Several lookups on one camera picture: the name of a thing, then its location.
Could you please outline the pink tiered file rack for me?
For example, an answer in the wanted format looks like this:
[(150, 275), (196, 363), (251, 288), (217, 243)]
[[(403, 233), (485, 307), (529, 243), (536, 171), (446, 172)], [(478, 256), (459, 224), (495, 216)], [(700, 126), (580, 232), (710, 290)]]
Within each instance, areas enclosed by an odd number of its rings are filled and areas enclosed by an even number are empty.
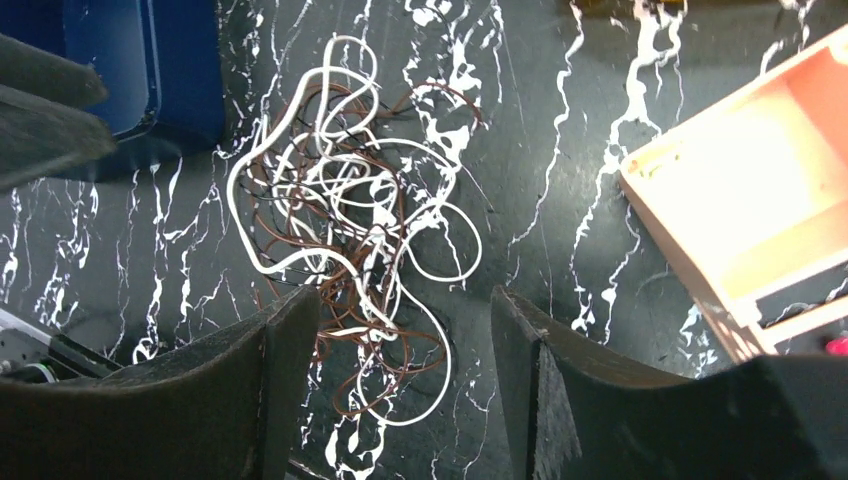
[(770, 326), (761, 303), (847, 264), (847, 31), (630, 154), (620, 185), (730, 358), (847, 315), (847, 292)]

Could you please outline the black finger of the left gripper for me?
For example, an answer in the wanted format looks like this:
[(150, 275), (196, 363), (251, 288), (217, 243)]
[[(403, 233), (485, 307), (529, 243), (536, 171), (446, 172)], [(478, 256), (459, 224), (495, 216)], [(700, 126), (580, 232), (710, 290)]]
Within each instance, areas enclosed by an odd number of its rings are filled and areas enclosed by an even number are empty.
[(89, 113), (108, 89), (93, 67), (1, 37), (1, 191), (116, 151), (106, 122)]

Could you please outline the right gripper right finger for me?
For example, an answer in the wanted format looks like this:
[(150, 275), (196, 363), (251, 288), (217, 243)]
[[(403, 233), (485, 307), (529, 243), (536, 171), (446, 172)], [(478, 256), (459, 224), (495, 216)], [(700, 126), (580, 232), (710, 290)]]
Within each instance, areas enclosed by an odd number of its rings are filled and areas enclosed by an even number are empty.
[(502, 286), (491, 339), (515, 479), (843, 479), (847, 361), (760, 356), (689, 379)]

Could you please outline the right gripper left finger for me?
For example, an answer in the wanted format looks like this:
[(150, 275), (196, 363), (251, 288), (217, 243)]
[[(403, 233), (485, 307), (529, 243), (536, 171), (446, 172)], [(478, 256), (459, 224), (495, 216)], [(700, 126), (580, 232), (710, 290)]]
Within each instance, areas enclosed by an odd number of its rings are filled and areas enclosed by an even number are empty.
[(100, 379), (3, 379), (2, 477), (284, 478), (319, 310), (301, 287)]

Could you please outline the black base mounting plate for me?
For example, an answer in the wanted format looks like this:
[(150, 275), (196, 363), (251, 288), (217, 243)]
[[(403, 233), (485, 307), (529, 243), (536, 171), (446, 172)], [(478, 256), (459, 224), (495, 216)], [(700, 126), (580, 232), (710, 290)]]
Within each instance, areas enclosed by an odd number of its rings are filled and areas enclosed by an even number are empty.
[(1, 303), (1, 378), (31, 384), (104, 378), (122, 368), (61, 331)]

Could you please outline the navy blue plastic box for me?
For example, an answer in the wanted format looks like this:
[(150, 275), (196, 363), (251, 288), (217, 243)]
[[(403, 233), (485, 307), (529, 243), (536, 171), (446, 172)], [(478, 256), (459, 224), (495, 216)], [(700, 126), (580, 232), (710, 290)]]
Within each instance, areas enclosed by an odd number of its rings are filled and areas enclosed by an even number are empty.
[(212, 1), (5, 1), (3, 35), (93, 67), (109, 92), (86, 111), (116, 151), (48, 177), (109, 180), (209, 150), (223, 133)]

